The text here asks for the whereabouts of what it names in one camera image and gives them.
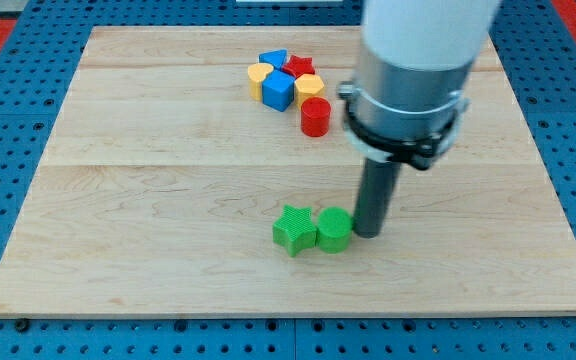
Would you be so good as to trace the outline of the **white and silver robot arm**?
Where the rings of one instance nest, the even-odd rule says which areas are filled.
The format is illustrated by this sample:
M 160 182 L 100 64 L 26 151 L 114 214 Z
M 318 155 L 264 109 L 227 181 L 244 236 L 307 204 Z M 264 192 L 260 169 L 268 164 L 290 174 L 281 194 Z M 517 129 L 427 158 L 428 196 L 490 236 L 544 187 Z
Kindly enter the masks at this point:
M 366 0 L 358 61 L 338 87 L 350 142 L 426 170 L 455 142 L 463 88 L 499 0 Z

